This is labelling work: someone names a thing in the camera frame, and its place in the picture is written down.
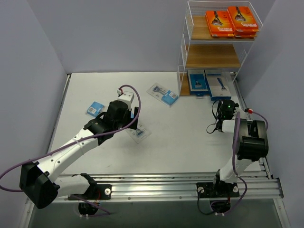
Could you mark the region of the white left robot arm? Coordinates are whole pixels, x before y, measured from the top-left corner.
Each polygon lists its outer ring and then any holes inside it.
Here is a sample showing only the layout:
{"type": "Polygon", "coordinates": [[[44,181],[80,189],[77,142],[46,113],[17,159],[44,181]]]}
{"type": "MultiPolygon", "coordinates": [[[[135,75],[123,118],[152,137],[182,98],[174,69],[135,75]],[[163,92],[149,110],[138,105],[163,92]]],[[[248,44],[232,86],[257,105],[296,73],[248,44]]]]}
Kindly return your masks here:
{"type": "Polygon", "coordinates": [[[91,119],[65,145],[54,152],[21,166],[19,187],[38,209],[56,198],[69,196],[92,200],[103,194],[97,182],[87,173],[60,177],[81,156],[124,129],[136,129],[141,108],[134,110],[120,100],[110,102],[107,111],[91,119]]]}

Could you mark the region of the grey blue Harry's box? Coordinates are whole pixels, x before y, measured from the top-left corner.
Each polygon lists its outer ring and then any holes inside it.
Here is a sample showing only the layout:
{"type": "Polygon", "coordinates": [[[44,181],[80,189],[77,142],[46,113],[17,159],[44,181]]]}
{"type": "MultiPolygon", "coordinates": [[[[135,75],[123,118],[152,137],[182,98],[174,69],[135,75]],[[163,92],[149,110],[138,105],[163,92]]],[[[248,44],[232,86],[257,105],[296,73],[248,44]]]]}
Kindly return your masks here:
{"type": "Polygon", "coordinates": [[[205,81],[205,72],[203,69],[188,69],[187,70],[190,94],[196,96],[205,96],[208,94],[208,89],[205,81]]]}

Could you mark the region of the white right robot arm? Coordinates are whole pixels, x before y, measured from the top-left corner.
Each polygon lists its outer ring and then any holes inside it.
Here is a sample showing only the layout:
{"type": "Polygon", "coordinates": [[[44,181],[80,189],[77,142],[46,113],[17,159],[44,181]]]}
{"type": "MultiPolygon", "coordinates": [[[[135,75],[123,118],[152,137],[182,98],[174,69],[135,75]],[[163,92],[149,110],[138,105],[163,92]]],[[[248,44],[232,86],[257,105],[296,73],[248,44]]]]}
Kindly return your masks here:
{"type": "Polygon", "coordinates": [[[219,169],[213,182],[197,183],[198,198],[239,197],[237,181],[252,163],[267,156],[269,151],[268,120],[250,108],[244,111],[232,100],[218,100],[215,131],[233,134],[232,156],[219,169]]]}

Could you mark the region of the Harry's box white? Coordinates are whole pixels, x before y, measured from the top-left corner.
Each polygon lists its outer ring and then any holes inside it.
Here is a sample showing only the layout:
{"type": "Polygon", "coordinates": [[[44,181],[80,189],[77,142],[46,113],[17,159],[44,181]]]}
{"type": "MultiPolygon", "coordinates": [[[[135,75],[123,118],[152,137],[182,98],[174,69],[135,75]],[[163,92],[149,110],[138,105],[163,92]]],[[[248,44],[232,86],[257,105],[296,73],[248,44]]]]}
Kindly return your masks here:
{"type": "Polygon", "coordinates": [[[222,74],[207,74],[206,80],[211,101],[231,98],[227,80],[222,74]]]}

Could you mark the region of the orange Gillette box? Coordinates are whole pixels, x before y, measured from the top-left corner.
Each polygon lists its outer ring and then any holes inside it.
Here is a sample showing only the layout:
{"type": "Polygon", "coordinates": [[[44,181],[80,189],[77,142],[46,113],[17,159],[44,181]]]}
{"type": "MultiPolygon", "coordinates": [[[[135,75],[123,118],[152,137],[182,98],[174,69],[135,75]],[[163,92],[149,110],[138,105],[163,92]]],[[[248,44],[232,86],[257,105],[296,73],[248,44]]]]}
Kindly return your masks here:
{"type": "Polygon", "coordinates": [[[256,32],[238,32],[238,31],[235,31],[234,32],[234,36],[236,38],[255,38],[257,36],[257,33],[256,32]]]}
{"type": "Polygon", "coordinates": [[[247,6],[229,6],[227,8],[233,30],[237,33],[257,33],[259,26],[247,6]]]}
{"type": "Polygon", "coordinates": [[[228,18],[228,12],[224,10],[206,11],[205,18],[209,33],[214,38],[234,37],[234,30],[228,18]]]}

